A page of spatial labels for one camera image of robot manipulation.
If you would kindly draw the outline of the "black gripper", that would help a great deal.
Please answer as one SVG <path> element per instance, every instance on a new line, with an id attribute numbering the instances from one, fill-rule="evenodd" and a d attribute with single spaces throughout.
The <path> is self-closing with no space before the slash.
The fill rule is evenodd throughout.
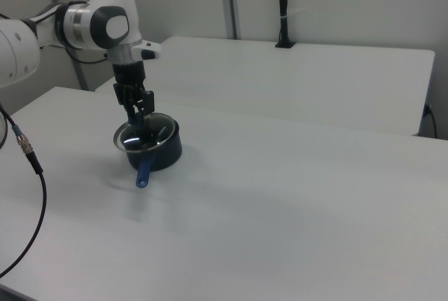
<path id="1" fill-rule="evenodd" d="M 115 83 L 113 89 L 119 105 L 126 114 L 129 124 L 142 121 L 155 111 L 155 95 L 152 90 L 144 90 L 145 69 L 143 62 L 132 64 L 113 64 Z"/>

